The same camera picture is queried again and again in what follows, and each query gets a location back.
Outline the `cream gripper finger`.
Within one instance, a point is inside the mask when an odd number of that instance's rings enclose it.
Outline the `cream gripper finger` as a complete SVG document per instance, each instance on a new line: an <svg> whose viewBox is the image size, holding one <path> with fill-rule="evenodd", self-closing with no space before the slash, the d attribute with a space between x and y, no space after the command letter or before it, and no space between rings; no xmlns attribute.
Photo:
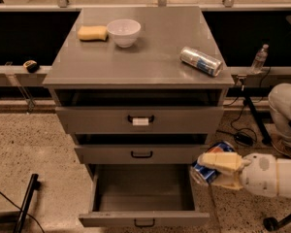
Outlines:
<svg viewBox="0 0 291 233"><path fill-rule="evenodd" d="M232 175L219 174L211 184L232 190L240 190L243 188L238 173Z"/></svg>
<svg viewBox="0 0 291 233"><path fill-rule="evenodd" d="M198 163L223 173L241 171L251 161L242 158L236 152L206 152L198 157Z"/></svg>

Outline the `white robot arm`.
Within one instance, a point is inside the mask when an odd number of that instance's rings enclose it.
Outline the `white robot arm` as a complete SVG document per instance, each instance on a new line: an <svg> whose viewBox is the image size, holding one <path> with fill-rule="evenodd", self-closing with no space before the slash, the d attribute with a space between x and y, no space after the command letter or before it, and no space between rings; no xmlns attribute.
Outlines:
<svg viewBox="0 0 291 233"><path fill-rule="evenodd" d="M291 159L263 153L240 156L236 152L205 152L197 162L219 173L212 185L291 199Z"/></svg>

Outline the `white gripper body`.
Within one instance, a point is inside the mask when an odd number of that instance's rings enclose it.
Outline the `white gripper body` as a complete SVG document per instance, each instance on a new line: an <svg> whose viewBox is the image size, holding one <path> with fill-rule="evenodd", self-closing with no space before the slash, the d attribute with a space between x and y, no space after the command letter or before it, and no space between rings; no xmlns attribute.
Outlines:
<svg viewBox="0 0 291 233"><path fill-rule="evenodd" d="M276 197L276 158L271 154L252 153L243 158L242 186L251 194Z"/></svg>

